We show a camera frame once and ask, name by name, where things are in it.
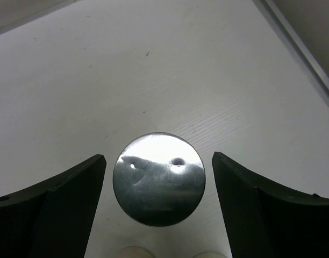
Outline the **clear lid salt grinder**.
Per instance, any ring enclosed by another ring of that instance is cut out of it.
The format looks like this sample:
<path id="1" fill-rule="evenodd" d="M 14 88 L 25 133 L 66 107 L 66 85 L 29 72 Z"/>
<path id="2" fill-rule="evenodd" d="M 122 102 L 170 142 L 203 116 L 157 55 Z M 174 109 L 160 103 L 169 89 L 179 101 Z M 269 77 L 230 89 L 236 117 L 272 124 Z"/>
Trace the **clear lid salt grinder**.
<path id="1" fill-rule="evenodd" d="M 118 254 L 118 258 L 154 258 L 154 255 L 142 247 L 131 246 L 121 249 Z"/>

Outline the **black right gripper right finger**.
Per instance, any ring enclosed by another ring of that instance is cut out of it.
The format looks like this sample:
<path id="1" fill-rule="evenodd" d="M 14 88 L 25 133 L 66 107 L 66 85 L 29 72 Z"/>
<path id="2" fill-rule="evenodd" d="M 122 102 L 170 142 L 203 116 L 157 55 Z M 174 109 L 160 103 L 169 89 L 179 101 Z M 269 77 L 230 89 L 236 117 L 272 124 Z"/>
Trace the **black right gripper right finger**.
<path id="1" fill-rule="evenodd" d="M 233 257 L 329 257 L 329 199 L 261 176 L 223 153 L 214 180 Z"/>

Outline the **blue label spice shaker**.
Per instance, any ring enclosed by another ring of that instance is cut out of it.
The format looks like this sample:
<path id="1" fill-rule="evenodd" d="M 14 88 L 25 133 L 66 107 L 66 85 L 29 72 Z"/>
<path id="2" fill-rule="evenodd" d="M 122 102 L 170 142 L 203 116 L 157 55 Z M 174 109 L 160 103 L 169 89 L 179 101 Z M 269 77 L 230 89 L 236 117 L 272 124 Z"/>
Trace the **blue label spice shaker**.
<path id="1" fill-rule="evenodd" d="M 200 204 L 206 186 L 195 148 L 174 134 L 153 132 L 131 141 L 113 169 L 113 191 L 121 209 L 151 227 L 176 225 Z"/>

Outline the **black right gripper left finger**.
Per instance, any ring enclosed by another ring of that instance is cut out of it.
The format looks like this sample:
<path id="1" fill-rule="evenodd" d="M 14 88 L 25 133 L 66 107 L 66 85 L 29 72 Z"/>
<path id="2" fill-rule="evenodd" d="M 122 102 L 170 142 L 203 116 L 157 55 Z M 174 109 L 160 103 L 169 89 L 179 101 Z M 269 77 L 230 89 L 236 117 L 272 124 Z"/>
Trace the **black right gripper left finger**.
<path id="1" fill-rule="evenodd" d="M 0 197 L 0 257 L 84 257 L 105 169 L 97 154 Z"/>

